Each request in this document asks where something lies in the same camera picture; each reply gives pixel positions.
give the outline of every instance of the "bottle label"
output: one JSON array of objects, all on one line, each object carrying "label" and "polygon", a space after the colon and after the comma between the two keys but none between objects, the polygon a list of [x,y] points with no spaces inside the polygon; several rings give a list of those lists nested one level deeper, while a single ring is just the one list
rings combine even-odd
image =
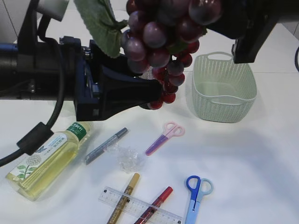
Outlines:
[{"label": "bottle label", "polygon": [[79,141],[81,141],[84,138],[84,136],[86,135],[85,128],[82,125],[80,125],[78,122],[73,123],[67,129],[67,131],[70,131],[73,134],[75,134],[77,136],[77,138],[79,139]]},{"label": "bottle label", "polygon": [[45,142],[32,156],[24,159],[10,173],[21,180],[29,177],[43,162],[45,162],[53,153],[55,153],[64,143],[67,137],[63,133],[54,133],[54,135]]}]

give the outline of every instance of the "scissors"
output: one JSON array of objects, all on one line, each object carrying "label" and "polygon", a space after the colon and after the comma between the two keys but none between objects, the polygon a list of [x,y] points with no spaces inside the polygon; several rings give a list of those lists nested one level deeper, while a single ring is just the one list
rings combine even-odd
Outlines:
[{"label": "scissors", "polygon": [[157,151],[165,142],[171,139],[173,136],[180,137],[185,134],[185,129],[179,126],[175,122],[168,122],[164,125],[163,134],[155,141],[146,151],[146,155],[152,155]]},{"label": "scissors", "polygon": [[[191,179],[197,179],[196,188],[190,187],[189,182]],[[203,183],[207,183],[210,186],[210,189],[207,191],[203,191],[202,190]],[[203,196],[211,194],[214,187],[210,180],[204,179],[204,178],[200,179],[199,176],[190,176],[187,179],[186,184],[187,184],[187,188],[191,191],[191,199],[190,199],[190,203],[189,203],[189,208],[188,208],[188,213],[187,213],[185,224],[195,224],[196,217],[199,212],[199,206],[200,206]]]}]

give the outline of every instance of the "basket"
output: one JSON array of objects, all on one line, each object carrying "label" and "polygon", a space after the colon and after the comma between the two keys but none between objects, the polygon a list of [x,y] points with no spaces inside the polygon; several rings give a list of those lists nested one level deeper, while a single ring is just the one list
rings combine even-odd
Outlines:
[{"label": "basket", "polygon": [[[211,55],[226,55],[231,59],[209,59]],[[256,95],[256,82],[248,64],[234,64],[232,56],[223,52],[196,58],[192,98],[201,119],[239,122],[251,109]]]}]

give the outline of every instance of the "scissor handle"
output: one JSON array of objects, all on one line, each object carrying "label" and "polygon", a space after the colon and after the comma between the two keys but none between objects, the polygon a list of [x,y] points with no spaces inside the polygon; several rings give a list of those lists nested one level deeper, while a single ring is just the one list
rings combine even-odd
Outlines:
[{"label": "scissor handle", "polygon": [[[191,179],[197,179],[197,184],[196,184],[196,188],[192,188],[189,184]],[[200,183],[201,183],[201,179],[199,176],[190,176],[188,177],[187,181],[186,181],[186,185],[187,188],[191,191],[191,200],[196,201],[197,198],[197,194],[199,192],[199,188],[200,188]]]},{"label": "scissor handle", "polygon": [[[207,191],[203,191],[202,190],[203,183],[208,183],[210,185],[210,189],[207,190]],[[201,182],[200,182],[200,187],[199,187],[198,195],[197,195],[197,201],[201,202],[203,196],[211,194],[213,192],[213,190],[214,190],[214,186],[213,186],[212,182],[210,180],[206,179],[206,178],[202,178]]]},{"label": "scissor handle", "polygon": [[164,129],[165,129],[164,135],[167,136],[168,138],[171,138],[173,136],[180,137],[185,134],[185,129],[173,121],[166,123]]}]

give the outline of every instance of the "gold marker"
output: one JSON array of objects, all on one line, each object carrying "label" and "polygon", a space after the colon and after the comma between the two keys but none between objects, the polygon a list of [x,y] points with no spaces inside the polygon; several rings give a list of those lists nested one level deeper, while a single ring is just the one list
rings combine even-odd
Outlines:
[{"label": "gold marker", "polygon": [[[131,179],[129,185],[127,186],[126,190],[125,190],[125,194],[127,195],[131,195],[134,187],[136,186],[138,179],[139,179],[140,175],[138,173],[134,174],[133,178]],[[123,210],[123,208],[126,205],[126,202],[128,200],[128,197],[122,196],[120,201],[117,203],[116,208],[114,209],[111,217],[109,218],[109,221],[107,222],[107,224],[116,224],[118,218],[121,215],[121,212]]]}]

